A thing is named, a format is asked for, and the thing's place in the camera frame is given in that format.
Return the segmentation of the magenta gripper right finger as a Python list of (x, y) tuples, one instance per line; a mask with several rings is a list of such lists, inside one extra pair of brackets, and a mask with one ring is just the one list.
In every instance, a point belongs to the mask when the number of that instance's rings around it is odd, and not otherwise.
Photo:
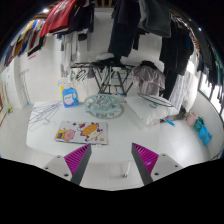
[(140, 173), (144, 185), (153, 182), (152, 170), (159, 158), (159, 155), (139, 144), (133, 143), (131, 149), (132, 156)]

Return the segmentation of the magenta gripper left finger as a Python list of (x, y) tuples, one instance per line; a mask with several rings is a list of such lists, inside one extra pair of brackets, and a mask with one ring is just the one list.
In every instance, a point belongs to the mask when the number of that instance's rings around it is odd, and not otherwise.
[(72, 183), (76, 185), (79, 185), (81, 183), (91, 154), (91, 145), (86, 144), (64, 157), (65, 162), (67, 163), (68, 168), (72, 174)]

